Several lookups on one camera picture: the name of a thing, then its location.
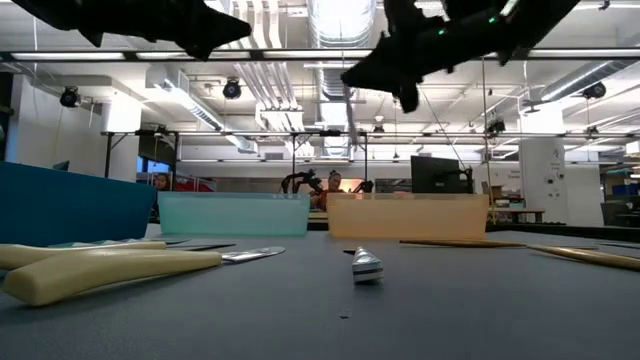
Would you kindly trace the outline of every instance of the monitor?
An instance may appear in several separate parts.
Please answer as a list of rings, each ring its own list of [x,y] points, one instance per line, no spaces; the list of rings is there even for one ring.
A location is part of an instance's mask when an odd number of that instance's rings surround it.
[[[411,191],[422,194],[464,194],[467,181],[460,179],[458,160],[411,157]]]
[[[68,160],[55,164],[53,165],[53,170],[69,171],[69,164],[70,162]]]

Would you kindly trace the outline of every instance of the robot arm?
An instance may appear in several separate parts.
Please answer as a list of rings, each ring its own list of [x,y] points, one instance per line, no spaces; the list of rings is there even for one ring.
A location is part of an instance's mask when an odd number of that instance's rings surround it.
[[[360,185],[353,190],[353,193],[359,193],[360,191],[365,194],[373,192],[373,181],[369,180],[361,182]]]
[[[297,174],[291,174],[287,177],[285,177],[282,182],[280,183],[280,186],[282,187],[282,192],[287,194],[289,193],[289,185],[291,184],[291,181],[298,179],[298,178],[302,178],[302,180],[300,181],[294,181],[292,189],[291,189],[291,193],[292,194],[297,194],[298,190],[300,189],[300,185],[302,184],[309,184],[309,186],[311,186],[311,188],[316,192],[316,193],[321,193],[322,192],[322,186],[320,185],[322,183],[322,180],[318,179],[316,177],[316,173],[315,171],[313,171],[313,169],[307,171],[307,172],[299,172]]]

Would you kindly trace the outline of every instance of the blue bin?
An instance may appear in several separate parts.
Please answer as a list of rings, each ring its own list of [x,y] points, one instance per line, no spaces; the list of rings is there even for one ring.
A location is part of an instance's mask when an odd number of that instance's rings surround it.
[[[304,236],[306,194],[160,192],[164,234]]]

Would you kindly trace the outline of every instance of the robot arm in background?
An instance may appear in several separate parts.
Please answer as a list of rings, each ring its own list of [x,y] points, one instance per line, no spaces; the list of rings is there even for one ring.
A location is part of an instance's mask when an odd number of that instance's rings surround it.
[[[607,10],[609,6],[611,6],[611,0],[604,0],[604,3],[602,4],[602,6],[598,8],[598,10],[601,10],[601,11]]]
[[[373,181],[369,180],[361,182],[360,185],[358,185],[358,187],[356,187],[355,190],[352,191],[352,193],[355,194],[359,193],[360,191],[365,194],[373,192]]]
[[[296,182],[295,179],[298,178],[302,178],[302,180]],[[297,194],[298,190],[300,189],[300,185],[302,184],[308,184],[309,186],[311,186],[313,191],[318,194],[323,191],[322,186],[320,185],[322,184],[322,180],[316,177],[316,173],[315,171],[313,171],[313,169],[307,172],[299,172],[297,174],[291,174],[285,177],[280,183],[283,193],[289,193],[289,185],[291,184],[291,181],[294,181],[293,187],[291,189],[292,194]]]

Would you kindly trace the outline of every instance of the cable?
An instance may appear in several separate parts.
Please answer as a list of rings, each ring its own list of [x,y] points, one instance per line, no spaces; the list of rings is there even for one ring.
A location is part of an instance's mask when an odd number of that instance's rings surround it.
[[[487,115],[487,75],[485,72],[484,58],[482,58],[482,101],[484,104],[484,161],[487,163],[487,184],[489,185],[489,202],[491,203],[491,219],[493,225],[496,224],[496,202],[493,198],[493,186],[491,185],[491,165],[489,164],[489,137],[487,128],[489,127],[489,116]]]
[[[442,133],[444,134],[444,137],[447,139],[448,145],[451,146],[451,149],[453,149],[453,152],[456,154],[456,157],[458,158],[458,161],[460,162],[460,164],[462,164],[462,167],[466,169],[467,166],[464,164],[464,161],[462,161],[462,158],[460,157],[460,154],[458,154],[458,151],[456,150],[456,147],[451,142],[451,138],[449,138],[449,135],[447,135],[447,132],[444,130],[444,126],[442,126],[442,123],[440,123],[440,119],[438,119],[438,115],[433,110],[433,106],[431,106],[431,102],[429,101],[429,98],[422,91],[420,91],[420,95],[422,95],[422,97],[424,98],[425,102],[429,106],[429,109],[431,110],[431,114],[433,115],[433,118],[436,120],[436,123],[438,123],[438,126],[440,127],[440,130],[442,130]]]
[[[56,132],[53,135],[53,151],[51,152],[51,164],[55,164],[56,155],[58,152],[58,136],[60,135],[60,128],[62,127],[62,115],[64,114],[64,106],[60,106],[60,117],[58,118],[58,126]]]
[[[96,103],[91,101],[91,110],[89,113],[89,129],[91,129],[91,124],[93,123],[93,109],[96,107]]]

